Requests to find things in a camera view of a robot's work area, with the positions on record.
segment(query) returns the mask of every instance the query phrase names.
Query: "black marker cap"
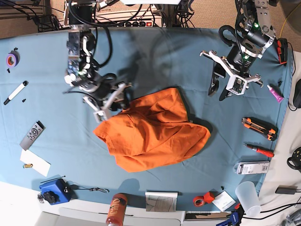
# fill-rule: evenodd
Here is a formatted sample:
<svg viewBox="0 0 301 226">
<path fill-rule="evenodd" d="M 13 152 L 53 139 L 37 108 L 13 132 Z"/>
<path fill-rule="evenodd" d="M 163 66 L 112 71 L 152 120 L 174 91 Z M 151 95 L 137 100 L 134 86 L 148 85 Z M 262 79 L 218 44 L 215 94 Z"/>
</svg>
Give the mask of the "black marker cap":
<svg viewBox="0 0 301 226">
<path fill-rule="evenodd" d="M 7 105 L 9 103 L 10 99 L 6 99 L 6 101 L 4 101 L 4 105 Z"/>
</svg>

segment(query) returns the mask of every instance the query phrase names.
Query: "red tape roll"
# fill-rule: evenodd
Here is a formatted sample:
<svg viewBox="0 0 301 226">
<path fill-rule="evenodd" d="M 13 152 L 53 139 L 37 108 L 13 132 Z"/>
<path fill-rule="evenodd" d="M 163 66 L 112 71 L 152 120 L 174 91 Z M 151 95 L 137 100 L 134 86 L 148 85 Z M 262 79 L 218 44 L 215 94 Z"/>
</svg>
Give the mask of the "red tape roll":
<svg viewBox="0 0 301 226">
<path fill-rule="evenodd" d="M 193 205 L 195 207 L 200 207 L 200 206 L 203 206 L 204 204 L 205 204 L 205 200 L 204 200 L 203 196 L 196 196 L 196 197 L 194 197 L 194 199 L 193 199 Z"/>
</svg>

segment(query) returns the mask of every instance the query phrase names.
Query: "purple tape roll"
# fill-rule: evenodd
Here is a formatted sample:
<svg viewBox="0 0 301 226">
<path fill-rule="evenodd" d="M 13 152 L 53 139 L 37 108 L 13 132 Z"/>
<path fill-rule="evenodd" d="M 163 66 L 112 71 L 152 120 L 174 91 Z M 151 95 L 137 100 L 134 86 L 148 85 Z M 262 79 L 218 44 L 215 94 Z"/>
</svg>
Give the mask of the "purple tape roll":
<svg viewBox="0 0 301 226">
<path fill-rule="evenodd" d="M 8 57 L 6 58 L 6 64 L 8 67 L 12 68 L 15 67 L 19 63 L 19 58 L 14 53 L 9 53 Z"/>
</svg>

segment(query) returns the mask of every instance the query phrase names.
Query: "whiteboard marker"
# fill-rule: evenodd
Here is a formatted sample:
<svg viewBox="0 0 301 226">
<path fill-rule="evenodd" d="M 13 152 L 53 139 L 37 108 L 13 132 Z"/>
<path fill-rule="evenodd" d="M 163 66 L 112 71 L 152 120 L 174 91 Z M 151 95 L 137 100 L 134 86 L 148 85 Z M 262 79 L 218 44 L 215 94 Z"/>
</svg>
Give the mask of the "whiteboard marker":
<svg viewBox="0 0 301 226">
<path fill-rule="evenodd" d="M 8 98 L 6 99 L 6 101 L 4 101 L 4 105 L 7 105 L 15 96 L 17 96 L 17 94 L 24 89 L 25 86 L 28 85 L 28 81 L 24 81 L 21 83 L 21 85 L 19 85 L 14 92 L 11 93 L 11 95 L 8 96 Z"/>
</svg>

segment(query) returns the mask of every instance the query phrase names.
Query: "pink tube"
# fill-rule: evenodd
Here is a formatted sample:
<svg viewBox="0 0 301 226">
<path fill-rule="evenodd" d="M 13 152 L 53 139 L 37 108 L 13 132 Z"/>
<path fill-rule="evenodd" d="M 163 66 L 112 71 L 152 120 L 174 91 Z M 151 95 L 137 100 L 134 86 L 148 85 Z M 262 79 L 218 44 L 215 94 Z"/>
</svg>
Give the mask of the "pink tube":
<svg viewBox="0 0 301 226">
<path fill-rule="evenodd" d="M 269 91 L 273 94 L 273 96 L 276 98 L 278 103 L 280 103 L 284 99 L 283 96 L 277 93 L 277 91 L 274 90 L 271 86 L 267 85 L 267 87 L 269 88 Z"/>
</svg>

